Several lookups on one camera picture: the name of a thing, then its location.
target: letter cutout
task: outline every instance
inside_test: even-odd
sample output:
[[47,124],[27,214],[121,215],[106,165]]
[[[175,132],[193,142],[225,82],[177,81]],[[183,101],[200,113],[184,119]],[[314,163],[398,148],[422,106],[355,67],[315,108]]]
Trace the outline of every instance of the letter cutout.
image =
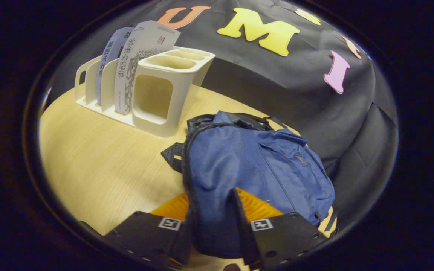
[[200,14],[200,12],[210,9],[210,7],[207,7],[207,6],[191,7],[190,8],[191,11],[186,15],[185,18],[183,18],[179,22],[171,23],[170,20],[172,20],[172,18],[175,15],[177,15],[177,13],[181,12],[184,9],[185,8],[169,9],[165,12],[165,14],[157,22],[161,23],[161,24],[165,24],[166,26],[171,27],[173,29],[179,29],[183,26],[188,25],[190,22],[193,21],[193,19],[195,19]]
[[342,83],[344,82],[344,75],[346,70],[350,68],[349,63],[338,53],[331,50],[334,57],[333,65],[328,74],[324,74],[324,81],[329,84],[337,93],[343,94],[344,88]]
[[361,56],[359,55],[359,49],[356,48],[356,45],[354,43],[352,43],[350,40],[348,40],[347,38],[345,38],[344,36],[342,36],[342,38],[344,38],[344,40],[346,40],[346,45],[348,45],[349,50],[351,50],[351,52],[359,59],[361,59]]
[[217,33],[239,38],[242,35],[239,29],[244,26],[244,32],[248,41],[253,41],[269,33],[267,38],[259,41],[259,45],[279,55],[289,55],[287,45],[292,36],[295,33],[299,33],[299,29],[281,21],[263,24],[259,14],[252,10],[235,8],[234,11],[236,12],[234,18],[232,18],[226,27],[217,30]]
[[316,16],[310,14],[309,12],[305,12],[304,10],[298,9],[296,10],[296,13],[313,24],[317,24],[319,26],[321,25],[321,20],[319,20]]

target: wooden table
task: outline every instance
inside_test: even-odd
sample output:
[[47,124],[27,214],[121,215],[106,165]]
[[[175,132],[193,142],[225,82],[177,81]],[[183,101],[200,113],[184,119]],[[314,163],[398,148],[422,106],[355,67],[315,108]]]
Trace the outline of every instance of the wooden table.
[[[50,185],[64,206],[102,235],[135,211],[151,212],[184,192],[182,175],[172,170],[160,152],[185,140],[187,119],[218,110],[266,115],[199,88],[177,134],[161,138],[86,109],[74,97],[74,89],[67,91],[41,116],[41,157]],[[274,129],[281,128],[270,123]],[[231,263],[248,269],[241,259],[219,259],[192,250],[184,270],[220,271]]]

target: pink letter i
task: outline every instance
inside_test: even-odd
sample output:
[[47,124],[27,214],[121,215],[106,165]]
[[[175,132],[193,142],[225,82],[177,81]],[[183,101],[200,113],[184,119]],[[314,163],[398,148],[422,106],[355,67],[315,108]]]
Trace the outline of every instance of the pink letter i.
[[344,88],[342,83],[344,82],[344,75],[346,74],[346,69],[349,69],[349,63],[338,53],[331,50],[333,54],[333,65],[328,74],[324,74],[324,81],[329,84],[337,93],[343,94]]

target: yellow letter m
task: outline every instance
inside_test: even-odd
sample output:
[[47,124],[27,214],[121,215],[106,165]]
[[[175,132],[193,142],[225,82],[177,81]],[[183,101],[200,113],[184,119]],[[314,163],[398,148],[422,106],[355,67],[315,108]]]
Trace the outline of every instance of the yellow letter m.
[[282,56],[289,55],[287,45],[292,35],[299,33],[299,29],[281,21],[263,24],[259,14],[252,10],[235,8],[234,11],[237,13],[234,18],[232,18],[225,28],[217,30],[217,33],[239,38],[242,35],[239,29],[244,26],[244,32],[248,41],[253,41],[269,33],[267,38],[259,41],[260,46]]

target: white desk organizer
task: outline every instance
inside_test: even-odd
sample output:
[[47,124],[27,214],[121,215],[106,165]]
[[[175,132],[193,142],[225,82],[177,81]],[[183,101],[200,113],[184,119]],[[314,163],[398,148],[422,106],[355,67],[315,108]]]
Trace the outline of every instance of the white desk organizer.
[[[101,106],[96,104],[96,77],[101,55],[81,65],[75,77],[75,102],[109,118],[159,137],[171,137],[180,117],[193,103],[212,63],[213,53],[174,47],[173,50],[138,62],[134,79],[132,108],[115,112],[114,84],[118,59],[108,62],[101,79]],[[86,72],[85,84],[80,85]]]

